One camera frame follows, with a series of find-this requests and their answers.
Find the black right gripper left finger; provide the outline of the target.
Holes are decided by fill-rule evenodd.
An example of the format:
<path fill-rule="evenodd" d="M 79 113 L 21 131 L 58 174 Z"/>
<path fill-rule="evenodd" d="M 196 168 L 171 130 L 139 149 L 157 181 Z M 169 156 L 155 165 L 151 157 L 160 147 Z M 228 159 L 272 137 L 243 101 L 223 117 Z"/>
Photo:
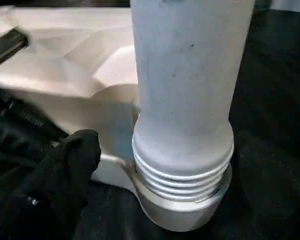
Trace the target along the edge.
<path fill-rule="evenodd" d="M 0 240 L 71 240 L 100 160 L 95 130 L 63 139 L 8 197 L 0 210 Z"/>

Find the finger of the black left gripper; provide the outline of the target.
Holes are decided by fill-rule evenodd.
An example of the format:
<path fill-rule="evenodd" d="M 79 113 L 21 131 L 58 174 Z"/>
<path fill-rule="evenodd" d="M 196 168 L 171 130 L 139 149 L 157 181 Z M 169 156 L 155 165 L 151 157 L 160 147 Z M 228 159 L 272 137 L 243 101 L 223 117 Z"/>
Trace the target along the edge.
<path fill-rule="evenodd" d="M 0 151 L 44 157 L 69 134 L 31 103 L 0 89 Z"/>
<path fill-rule="evenodd" d="M 28 36 L 18 28 L 12 28 L 0 36 L 0 64 L 29 46 Z"/>

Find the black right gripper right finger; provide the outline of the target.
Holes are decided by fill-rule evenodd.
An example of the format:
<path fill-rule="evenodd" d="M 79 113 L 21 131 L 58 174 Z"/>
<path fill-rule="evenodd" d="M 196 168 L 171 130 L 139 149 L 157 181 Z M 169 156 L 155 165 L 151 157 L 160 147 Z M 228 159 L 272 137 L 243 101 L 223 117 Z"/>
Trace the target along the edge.
<path fill-rule="evenodd" d="M 246 131 L 235 134 L 232 240 L 300 240 L 300 161 Z"/>

